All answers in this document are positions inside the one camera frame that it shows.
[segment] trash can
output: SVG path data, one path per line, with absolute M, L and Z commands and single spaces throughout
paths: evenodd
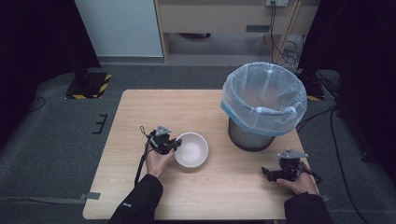
M 291 71 L 271 63 L 247 63 L 228 75 L 220 105 L 229 116 L 233 143 L 261 151 L 297 126 L 307 100 L 303 83 Z

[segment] power socket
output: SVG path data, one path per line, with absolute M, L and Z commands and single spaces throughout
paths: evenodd
M 276 4 L 277 7 L 286 7 L 289 3 L 289 0 L 267 0 L 265 5 L 267 7 L 272 7 L 274 3 Z

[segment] plastic bag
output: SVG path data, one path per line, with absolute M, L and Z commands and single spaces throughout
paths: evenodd
M 293 130 L 306 111 L 303 83 L 289 70 L 271 63 L 247 63 L 223 86 L 221 108 L 241 129 L 279 136 Z

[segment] white wall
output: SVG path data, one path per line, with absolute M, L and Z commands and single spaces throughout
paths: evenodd
M 75 2 L 97 56 L 163 56 L 153 0 Z

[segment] bowl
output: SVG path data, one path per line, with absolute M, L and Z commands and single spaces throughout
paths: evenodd
M 182 139 L 181 146 L 175 151 L 175 159 L 180 165 L 195 168 L 206 161 L 209 147 L 200 134 L 183 133 L 177 139 Z

